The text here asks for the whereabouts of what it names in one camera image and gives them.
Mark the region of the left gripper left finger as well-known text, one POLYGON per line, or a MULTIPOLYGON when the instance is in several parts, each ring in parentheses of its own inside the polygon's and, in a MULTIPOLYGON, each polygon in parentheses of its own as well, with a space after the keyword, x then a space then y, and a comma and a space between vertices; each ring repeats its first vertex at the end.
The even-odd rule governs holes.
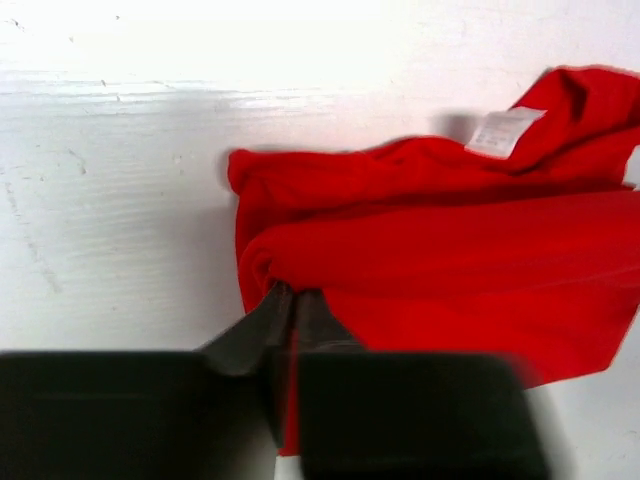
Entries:
POLYGON ((249 376, 289 343, 293 291, 277 282, 259 304, 198 352, 214 372, 249 376))

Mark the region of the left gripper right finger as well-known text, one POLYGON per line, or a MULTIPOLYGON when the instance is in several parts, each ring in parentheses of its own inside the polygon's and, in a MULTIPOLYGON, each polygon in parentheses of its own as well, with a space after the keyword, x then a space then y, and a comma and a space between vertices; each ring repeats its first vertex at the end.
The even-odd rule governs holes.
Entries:
POLYGON ((333 315, 322 292, 302 292, 295 319, 301 353, 356 353, 364 346, 333 315))

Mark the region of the red t-shirt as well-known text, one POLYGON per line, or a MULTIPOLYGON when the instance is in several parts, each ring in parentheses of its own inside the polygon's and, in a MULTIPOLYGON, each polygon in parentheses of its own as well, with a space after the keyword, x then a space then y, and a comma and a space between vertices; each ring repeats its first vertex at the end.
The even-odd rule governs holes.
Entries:
POLYGON ((520 456, 526 388, 606 369, 639 307, 639 77, 546 72, 466 144, 235 150, 247 313, 293 291, 282 451, 353 470, 520 456), (301 353, 302 292, 364 346, 301 353))

